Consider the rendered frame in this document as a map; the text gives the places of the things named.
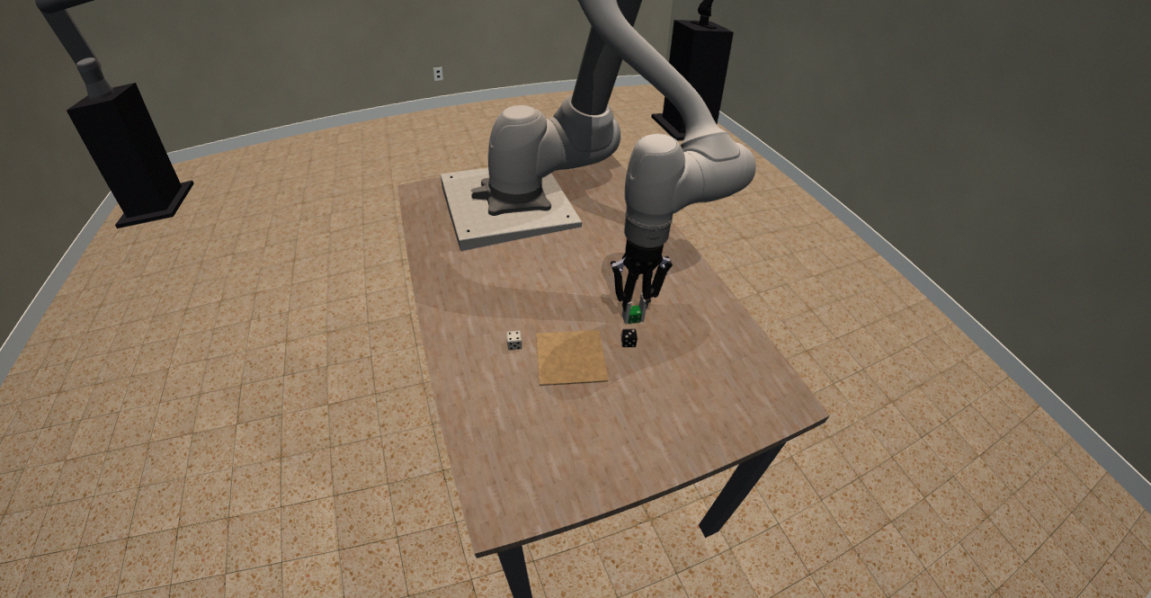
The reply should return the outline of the tan mat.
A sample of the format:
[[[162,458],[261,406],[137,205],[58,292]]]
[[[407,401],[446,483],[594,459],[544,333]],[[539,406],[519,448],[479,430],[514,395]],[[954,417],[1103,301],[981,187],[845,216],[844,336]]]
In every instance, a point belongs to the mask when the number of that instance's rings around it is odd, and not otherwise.
[[[540,386],[608,381],[599,329],[536,334]]]

